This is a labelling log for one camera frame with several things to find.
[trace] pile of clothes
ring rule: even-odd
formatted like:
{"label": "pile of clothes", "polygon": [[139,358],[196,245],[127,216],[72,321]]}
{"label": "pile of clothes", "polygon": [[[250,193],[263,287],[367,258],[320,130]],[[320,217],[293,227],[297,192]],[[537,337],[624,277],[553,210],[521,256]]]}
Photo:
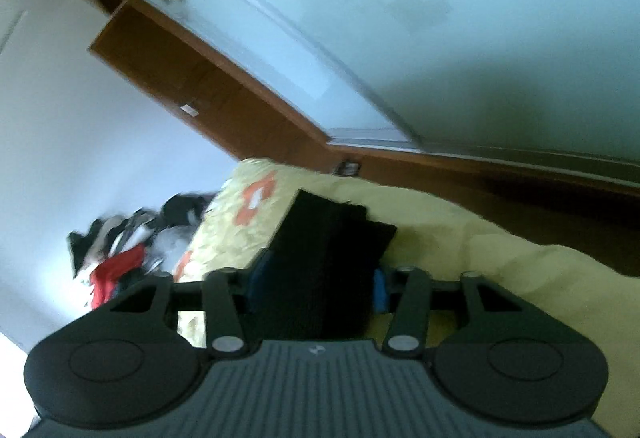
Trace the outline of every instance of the pile of clothes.
{"label": "pile of clothes", "polygon": [[87,287],[87,304],[96,309],[147,274],[173,273],[214,196],[176,195],[160,212],[140,209],[96,219],[85,235],[71,232],[73,275]]}

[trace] white wall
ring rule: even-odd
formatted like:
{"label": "white wall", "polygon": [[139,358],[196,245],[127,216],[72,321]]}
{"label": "white wall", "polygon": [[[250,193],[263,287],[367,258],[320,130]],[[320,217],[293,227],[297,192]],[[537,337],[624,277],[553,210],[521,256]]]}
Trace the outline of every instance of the white wall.
{"label": "white wall", "polygon": [[26,14],[0,54],[0,332],[28,349],[83,311],[69,231],[216,190],[236,162],[86,51],[96,8],[2,4]]}
{"label": "white wall", "polygon": [[22,379],[26,359],[24,351],[0,334],[0,437],[21,438],[36,416],[31,396]]}

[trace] wooden trim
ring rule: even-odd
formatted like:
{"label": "wooden trim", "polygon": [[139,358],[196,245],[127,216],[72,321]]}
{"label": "wooden trim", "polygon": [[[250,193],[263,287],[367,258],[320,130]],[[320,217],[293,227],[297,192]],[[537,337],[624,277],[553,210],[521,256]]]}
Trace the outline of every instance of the wooden trim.
{"label": "wooden trim", "polygon": [[204,56],[207,60],[222,69],[222,71],[226,72],[226,74],[244,85],[245,88],[252,91],[252,93],[260,99],[271,105],[276,111],[284,114],[293,124],[300,127],[302,131],[306,132],[318,143],[326,144],[329,141],[329,137],[316,124],[300,113],[300,111],[295,109],[287,101],[275,94],[271,89],[252,77],[244,71],[244,69],[236,66],[231,60],[226,58],[225,55],[209,46],[204,40],[178,24],[172,18],[168,17],[160,10],[157,10],[145,0],[123,1],[127,1],[129,6],[135,8],[143,15],[146,15],[146,17],[150,18],[153,22],[167,30],[169,33],[174,34],[178,39],[182,40],[182,42],[186,43],[192,49],[200,53],[200,55]]}
{"label": "wooden trim", "polygon": [[432,155],[447,155],[484,163],[513,163],[520,167],[534,167],[559,173],[594,177],[612,183],[640,186],[640,165],[633,161],[605,158],[567,151],[514,149],[507,147],[470,146],[447,143],[422,143],[420,147]]}
{"label": "wooden trim", "polygon": [[434,156],[421,153],[405,151],[394,151],[384,149],[372,149],[366,147],[350,147],[341,145],[330,145],[335,151],[347,154],[352,158],[375,157],[390,161],[401,161],[415,163],[433,169],[465,173],[510,182],[546,182],[561,186],[573,186],[581,189],[591,189],[592,191],[625,195],[640,199],[640,187],[621,185],[606,180],[597,180],[588,177],[575,176],[542,169],[530,169],[529,167],[519,167],[511,164],[499,164],[493,162],[483,162],[468,160],[464,158]]}

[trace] bed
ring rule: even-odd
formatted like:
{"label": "bed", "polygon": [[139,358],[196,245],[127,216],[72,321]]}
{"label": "bed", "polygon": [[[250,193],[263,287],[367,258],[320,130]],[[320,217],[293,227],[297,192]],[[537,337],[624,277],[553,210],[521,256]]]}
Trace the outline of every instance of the bed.
{"label": "bed", "polygon": [[[640,279],[570,248],[530,243],[436,196],[246,160],[207,209],[176,279],[198,281],[211,270],[246,267],[268,245],[299,189],[365,205],[370,219],[396,225],[385,264],[415,265],[440,280],[477,271],[590,338],[609,364],[594,420],[616,438],[640,435]],[[366,336],[382,342],[388,322],[388,315],[374,316]],[[446,315],[432,319],[431,343],[452,325]],[[202,313],[182,312],[178,331],[203,346]]]}

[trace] cabinet door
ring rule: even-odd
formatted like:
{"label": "cabinet door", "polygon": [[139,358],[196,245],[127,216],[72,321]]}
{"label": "cabinet door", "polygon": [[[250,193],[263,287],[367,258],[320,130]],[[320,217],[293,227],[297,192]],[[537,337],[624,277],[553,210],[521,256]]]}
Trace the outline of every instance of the cabinet door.
{"label": "cabinet door", "polygon": [[339,159],[286,114],[139,11],[124,5],[92,52],[239,159],[328,171]]}
{"label": "cabinet door", "polygon": [[181,91],[206,60],[148,17],[124,5],[91,51],[164,103],[181,106]]}

